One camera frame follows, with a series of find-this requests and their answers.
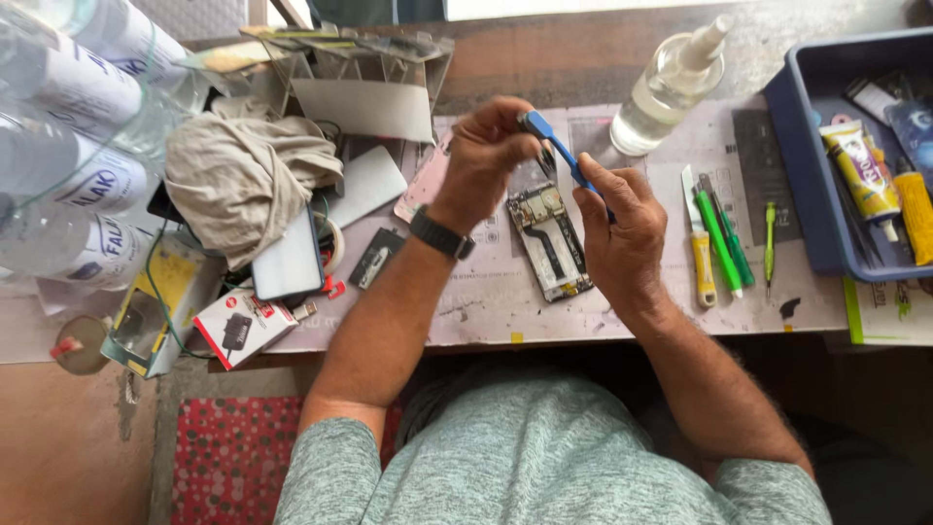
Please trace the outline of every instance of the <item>hand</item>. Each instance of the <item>hand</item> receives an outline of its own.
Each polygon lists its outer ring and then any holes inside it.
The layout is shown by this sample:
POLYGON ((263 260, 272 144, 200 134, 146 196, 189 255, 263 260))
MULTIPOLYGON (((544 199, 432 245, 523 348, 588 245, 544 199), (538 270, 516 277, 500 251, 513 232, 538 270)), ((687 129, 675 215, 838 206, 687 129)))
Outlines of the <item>hand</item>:
POLYGON ((532 109, 521 98, 497 96, 454 125, 451 163, 428 217, 467 235, 493 214, 515 165, 541 149, 533 135, 519 133, 516 122, 532 109))
POLYGON ((619 319, 634 330, 635 324, 655 320, 652 316, 673 304, 661 283, 667 213, 637 170, 608 171, 588 153, 581 153, 578 163, 606 199, 585 188, 574 189, 583 216, 587 271, 619 319), (609 224, 606 206, 615 214, 615 224, 609 224))

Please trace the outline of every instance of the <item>black watch strap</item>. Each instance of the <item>black watch strap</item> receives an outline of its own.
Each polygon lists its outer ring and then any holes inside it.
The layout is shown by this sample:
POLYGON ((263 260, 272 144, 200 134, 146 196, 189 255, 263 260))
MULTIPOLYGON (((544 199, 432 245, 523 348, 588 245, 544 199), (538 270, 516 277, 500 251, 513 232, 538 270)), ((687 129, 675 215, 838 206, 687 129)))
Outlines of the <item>black watch strap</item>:
POLYGON ((445 253, 458 261, 466 259, 476 243, 469 237, 461 237, 445 226, 431 220, 425 212, 427 206, 421 206, 411 219, 411 233, 429 247, 445 253))

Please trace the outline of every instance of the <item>beige cloth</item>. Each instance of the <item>beige cloth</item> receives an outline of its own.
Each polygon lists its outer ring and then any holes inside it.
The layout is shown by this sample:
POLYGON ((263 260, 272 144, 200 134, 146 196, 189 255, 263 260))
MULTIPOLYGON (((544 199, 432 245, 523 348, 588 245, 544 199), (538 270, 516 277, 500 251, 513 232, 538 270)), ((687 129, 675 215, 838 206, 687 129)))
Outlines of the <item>beige cloth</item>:
POLYGON ((275 119, 256 98, 218 99, 165 143, 165 187, 205 248, 230 269, 282 236, 311 190, 342 178, 333 143, 301 117, 275 119))

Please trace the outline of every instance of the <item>yellow glue tube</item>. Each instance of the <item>yellow glue tube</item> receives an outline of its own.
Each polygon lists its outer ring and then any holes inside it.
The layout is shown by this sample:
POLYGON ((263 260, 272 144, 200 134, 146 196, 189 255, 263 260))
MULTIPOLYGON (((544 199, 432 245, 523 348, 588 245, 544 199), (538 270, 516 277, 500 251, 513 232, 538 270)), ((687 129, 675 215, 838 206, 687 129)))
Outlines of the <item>yellow glue tube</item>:
POLYGON ((898 191, 884 178, 871 154, 861 121, 844 122, 819 129, 829 155, 836 160, 862 219, 878 224, 890 242, 898 241, 891 220, 900 213, 898 191))
POLYGON ((913 257, 918 266, 930 264, 933 262, 933 204, 926 192, 924 176, 905 171, 894 177, 894 184, 904 199, 904 223, 911 238, 913 257))

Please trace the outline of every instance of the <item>red and white box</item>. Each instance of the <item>red and white box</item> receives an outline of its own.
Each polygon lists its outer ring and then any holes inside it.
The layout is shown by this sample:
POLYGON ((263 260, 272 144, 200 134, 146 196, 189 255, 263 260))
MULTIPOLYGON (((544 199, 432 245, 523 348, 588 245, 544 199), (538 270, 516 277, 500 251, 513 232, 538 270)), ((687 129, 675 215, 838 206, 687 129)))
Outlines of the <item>red and white box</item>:
MULTIPOLYGON (((249 279, 244 286, 251 284, 249 279)), ((206 307, 194 317, 194 324, 227 370, 298 326, 280 301, 260 301, 252 290, 239 288, 206 307)))

